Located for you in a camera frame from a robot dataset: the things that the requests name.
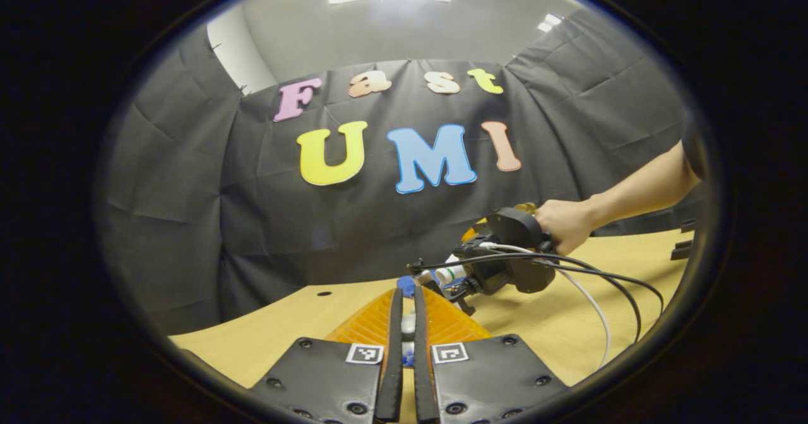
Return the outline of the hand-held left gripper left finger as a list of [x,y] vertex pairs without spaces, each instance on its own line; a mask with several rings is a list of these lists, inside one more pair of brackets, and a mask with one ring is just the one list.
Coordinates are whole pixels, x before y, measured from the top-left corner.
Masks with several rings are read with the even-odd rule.
[[251,392],[317,423],[398,422],[402,298],[400,289],[391,289],[325,338],[297,338]]

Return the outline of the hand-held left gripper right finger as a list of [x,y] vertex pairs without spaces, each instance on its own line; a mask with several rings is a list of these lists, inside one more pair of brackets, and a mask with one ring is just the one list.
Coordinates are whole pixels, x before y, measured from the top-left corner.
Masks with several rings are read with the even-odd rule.
[[502,423],[540,412],[568,390],[519,335],[493,336],[424,287],[413,302],[419,423]]

